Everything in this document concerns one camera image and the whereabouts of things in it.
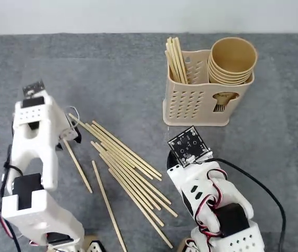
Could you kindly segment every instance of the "robotic arm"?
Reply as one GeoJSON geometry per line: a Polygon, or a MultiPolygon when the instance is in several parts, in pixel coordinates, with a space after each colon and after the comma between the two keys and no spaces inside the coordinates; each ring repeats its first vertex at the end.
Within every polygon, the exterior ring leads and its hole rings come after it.
{"type": "Polygon", "coordinates": [[[184,251],[264,252],[251,204],[217,162],[206,162],[212,152],[196,129],[187,129],[168,144],[167,173],[197,224],[184,251]]]}
{"type": "MultiPolygon", "coordinates": [[[[56,147],[61,148],[61,140],[81,142],[81,135],[48,95],[43,82],[24,87],[23,93],[24,100],[15,104],[10,166],[3,182],[9,196],[2,198],[0,214],[34,244],[83,252],[82,224],[49,194],[58,185],[56,147]],[[34,158],[42,160],[42,175],[24,175],[34,158]]],[[[89,251],[100,251],[98,244],[94,244],[96,249],[91,246],[89,251]]]]}

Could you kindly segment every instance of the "perforated caddy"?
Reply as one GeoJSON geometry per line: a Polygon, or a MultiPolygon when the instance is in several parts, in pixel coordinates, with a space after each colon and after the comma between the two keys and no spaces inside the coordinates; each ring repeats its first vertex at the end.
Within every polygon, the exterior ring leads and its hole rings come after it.
{"type": "Polygon", "coordinates": [[[168,67],[163,120],[171,126],[225,126],[249,86],[254,73],[244,84],[228,86],[209,83],[207,60],[210,50],[183,51],[189,84],[175,82],[168,67]],[[234,92],[236,97],[227,105],[217,105],[213,96],[222,92],[234,92]]]}

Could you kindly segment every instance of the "black cable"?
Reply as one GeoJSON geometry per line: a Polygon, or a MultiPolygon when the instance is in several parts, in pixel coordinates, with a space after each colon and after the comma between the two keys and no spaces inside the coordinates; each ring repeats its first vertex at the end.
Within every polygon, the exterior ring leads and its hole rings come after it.
{"type": "Polygon", "coordinates": [[[243,175],[247,176],[248,178],[253,180],[255,183],[257,183],[260,187],[262,187],[262,189],[264,189],[269,194],[269,196],[275,201],[275,203],[277,204],[277,206],[280,209],[281,216],[282,216],[282,229],[281,229],[281,235],[280,235],[280,241],[279,241],[279,247],[278,247],[278,251],[282,252],[283,251],[284,237],[285,237],[285,229],[286,229],[286,215],[285,215],[285,210],[284,210],[282,204],[279,202],[279,200],[275,197],[275,195],[265,185],[263,185],[255,177],[253,177],[248,172],[246,172],[243,169],[241,169],[240,167],[232,164],[231,162],[228,162],[225,159],[213,158],[213,159],[207,159],[207,160],[200,161],[200,162],[195,162],[195,163],[200,164],[200,163],[209,163],[209,162],[213,162],[213,161],[222,162],[222,163],[224,163],[226,165],[229,165],[230,167],[234,168],[235,170],[241,172],[243,175]]]}
{"type": "MultiPolygon", "coordinates": [[[[4,190],[5,190],[5,187],[6,187],[6,184],[7,184],[9,170],[14,169],[14,167],[15,167],[15,166],[10,165],[10,154],[11,154],[11,152],[12,152],[12,145],[10,144],[8,146],[8,150],[7,150],[7,160],[3,165],[4,174],[3,174],[2,184],[1,184],[1,188],[0,188],[0,215],[1,215],[1,211],[2,211],[2,198],[4,196],[4,190]]],[[[19,168],[15,167],[15,170],[17,170],[22,175],[22,171],[19,168]]],[[[4,221],[5,221],[6,225],[8,226],[8,229],[9,229],[9,231],[10,231],[12,237],[13,237],[17,252],[21,252],[21,247],[19,246],[17,237],[15,235],[15,232],[14,232],[12,226],[10,225],[10,223],[7,220],[4,219],[4,221]]]]}

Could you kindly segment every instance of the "gray carpet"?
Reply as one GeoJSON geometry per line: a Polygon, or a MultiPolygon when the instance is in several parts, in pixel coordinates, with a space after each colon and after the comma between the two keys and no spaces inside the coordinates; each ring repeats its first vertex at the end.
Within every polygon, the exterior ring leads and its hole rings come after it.
{"type": "MultiPolygon", "coordinates": [[[[43,79],[56,101],[76,106],[84,121],[97,120],[163,173],[155,186],[179,214],[158,212],[162,228],[178,246],[195,226],[165,173],[166,141],[184,127],[162,121],[166,84],[164,42],[168,34],[0,36],[0,179],[10,124],[20,88],[43,79]]],[[[225,34],[178,35],[184,50],[210,48],[225,34]]],[[[288,217],[285,251],[298,251],[298,35],[241,35],[259,51],[256,80],[223,128],[198,127],[215,156],[253,174],[283,203],[288,217]]],[[[90,160],[96,160],[107,195],[129,251],[170,251],[142,213],[107,172],[81,128],[83,143],[72,143],[94,194],[88,193],[66,151],[59,152],[59,188],[52,195],[72,211],[87,234],[99,236],[107,251],[121,251],[90,160]]],[[[29,173],[40,172],[34,161],[29,173]]],[[[252,203],[267,251],[276,251],[281,228],[276,205],[252,181],[225,167],[230,180],[252,203]]],[[[45,251],[29,247],[23,251],[45,251]]],[[[0,227],[0,251],[14,245],[0,227]]]]}

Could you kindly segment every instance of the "circuit board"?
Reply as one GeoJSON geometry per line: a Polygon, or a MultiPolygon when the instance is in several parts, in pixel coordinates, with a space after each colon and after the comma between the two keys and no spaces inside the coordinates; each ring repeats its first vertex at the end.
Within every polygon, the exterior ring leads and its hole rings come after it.
{"type": "Polygon", "coordinates": [[[168,144],[183,167],[189,165],[187,159],[192,155],[197,160],[210,151],[194,126],[172,138],[168,144]]]}

